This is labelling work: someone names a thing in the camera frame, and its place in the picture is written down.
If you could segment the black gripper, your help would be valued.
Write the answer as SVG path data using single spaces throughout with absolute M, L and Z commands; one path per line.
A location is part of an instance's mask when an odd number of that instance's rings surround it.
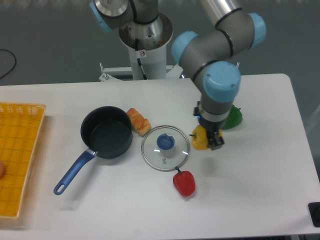
M 201 116 L 198 117 L 199 124 L 206 130 L 208 136 L 208 147 L 214 151 L 223 147 L 225 140 L 223 138 L 222 127 L 224 126 L 226 119 L 221 121 L 209 121 Z

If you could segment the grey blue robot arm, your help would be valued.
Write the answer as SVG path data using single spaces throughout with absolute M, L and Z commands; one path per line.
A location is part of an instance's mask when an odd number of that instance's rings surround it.
M 204 128 L 204 146 L 223 146 L 221 130 L 239 92 L 241 74 L 228 62 L 234 55 L 261 44 L 266 24 L 256 13 L 246 13 L 236 0 L 203 0 L 214 31 L 200 37 L 186 31 L 172 39 L 173 25 L 159 11 L 156 0 L 92 0 L 89 4 L 100 27 L 118 30 L 129 53 L 134 80 L 157 80 L 167 74 L 167 44 L 177 65 L 201 93 L 194 109 Z

